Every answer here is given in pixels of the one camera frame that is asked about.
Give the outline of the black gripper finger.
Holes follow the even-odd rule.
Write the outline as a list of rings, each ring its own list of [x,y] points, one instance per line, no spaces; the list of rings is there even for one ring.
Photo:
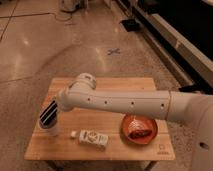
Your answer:
[[[40,115],[40,121],[43,123],[44,119],[45,119],[45,115],[47,114],[47,112],[52,108],[52,107],[56,107],[56,102],[52,101],[48,107],[42,112],[42,114]]]
[[[43,124],[49,125],[56,116],[57,116],[57,107],[52,107],[45,115]]]

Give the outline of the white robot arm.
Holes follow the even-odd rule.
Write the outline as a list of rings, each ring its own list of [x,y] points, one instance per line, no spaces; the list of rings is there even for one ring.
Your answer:
[[[97,90],[96,78],[82,73],[61,89],[40,114],[39,124],[51,130],[61,111],[86,108],[143,115],[185,123],[195,131],[192,171],[213,171],[213,95],[175,91]]]

